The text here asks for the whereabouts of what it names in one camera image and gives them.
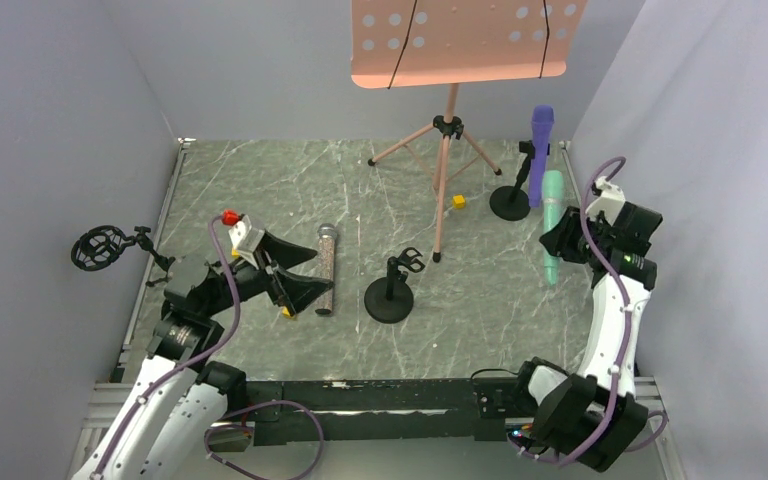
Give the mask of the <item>mint green microphone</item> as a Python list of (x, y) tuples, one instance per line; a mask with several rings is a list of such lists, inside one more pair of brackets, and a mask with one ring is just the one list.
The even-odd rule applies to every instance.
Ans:
[[(543, 233), (548, 233), (559, 223), (564, 211), (564, 180), (559, 170), (548, 170), (542, 179)], [(558, 282), (559, 259), (544, 248), (544, 273), (547, 283)]]

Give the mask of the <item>black round-base mic stand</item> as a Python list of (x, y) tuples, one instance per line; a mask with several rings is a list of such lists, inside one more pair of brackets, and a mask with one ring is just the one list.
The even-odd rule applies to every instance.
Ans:
[(406, 283), (410, 273), (424, 270), (422, 254), (414, 247), (405, 248), (386, 262), (386, 275), (369, 284), (364, 293), (364, 307), (370, 317), (383, 324), (405, 320), (414, 306), (414, 295)]
[(489, 199), (489, 206), (492, 212), (497, 217), (511, 222), (523, 220), (531, 210), (529, 197), (522, 189), (522, 186), (529, 176), (532, 161), (535, 157), (533, 142), (531, 140), (520, 141), (519, 152), (524, 154), (524, 159), (514, 184), (497, 188)]

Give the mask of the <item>purple microphone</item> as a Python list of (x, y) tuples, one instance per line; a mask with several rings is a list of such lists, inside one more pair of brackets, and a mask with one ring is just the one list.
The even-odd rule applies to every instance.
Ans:
[(529, 170), (529, 206), (538, 208), (542, 198), (542, 180), (546, 170), (549, 143), (554, 126), (554, 109), (550, 105), (537, 105), (531, 117), (532, 145), (534, 156)]

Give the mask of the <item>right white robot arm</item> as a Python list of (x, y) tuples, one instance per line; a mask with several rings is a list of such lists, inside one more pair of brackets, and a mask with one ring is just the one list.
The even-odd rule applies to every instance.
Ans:
[(607, 470), (646, 426), (636, 400), (635, 351), (658, 267), (647, 259), (660, 213), (626, 200), (568, 208), (540, 238), (545, 250), (593, 271), (593, 315), (579, 368), (568, 373), (539, 357), (523, 363), (514, 395), (534, 407), (534, 441), (561, 462)]

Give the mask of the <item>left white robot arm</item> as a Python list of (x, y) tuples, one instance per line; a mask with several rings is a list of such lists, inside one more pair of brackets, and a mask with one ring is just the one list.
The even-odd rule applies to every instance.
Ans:
[(75, 479), (168, 479), (224, 416), (249, 411), (244, 371), (212, 360), (234, 335), (214, 317), (265, 294), (290, 313), (304, 311), (332, 289), (329, 279), (293, 273), (314, 249), (282, 240), (244, 220), (229, 225), (232, 247), (214, 262), (200, 255), (161, 258), (167, 273), (161, 318), (123, 405)]

